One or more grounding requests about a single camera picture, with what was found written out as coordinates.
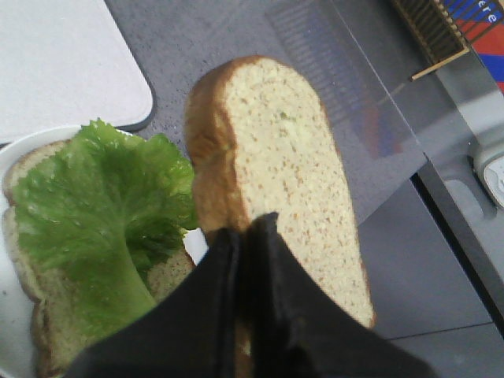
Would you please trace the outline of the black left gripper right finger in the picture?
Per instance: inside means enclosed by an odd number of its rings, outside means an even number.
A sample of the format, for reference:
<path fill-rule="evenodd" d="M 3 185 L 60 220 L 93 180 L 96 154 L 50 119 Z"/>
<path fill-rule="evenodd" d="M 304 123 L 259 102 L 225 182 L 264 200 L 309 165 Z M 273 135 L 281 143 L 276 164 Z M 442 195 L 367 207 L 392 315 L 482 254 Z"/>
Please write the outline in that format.
<path fill-rule="evenodd" d="M 433 377 L 420 358 L 359 324 L 297 262 L 276 213 L 245 236 L 244 303 L 255 377 Z"/>

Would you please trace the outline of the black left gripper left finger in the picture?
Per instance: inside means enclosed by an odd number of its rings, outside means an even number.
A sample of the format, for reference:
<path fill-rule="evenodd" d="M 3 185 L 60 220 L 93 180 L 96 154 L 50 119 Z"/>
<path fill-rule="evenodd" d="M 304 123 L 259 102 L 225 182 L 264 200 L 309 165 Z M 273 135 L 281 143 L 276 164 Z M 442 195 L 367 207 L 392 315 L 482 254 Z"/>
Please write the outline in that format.
<path fill-rule="evenodd" d="M 240 237 L 221 229 L 194 271 L 147 315 L 88 347 L 67 377 L 233 377 Z"/>

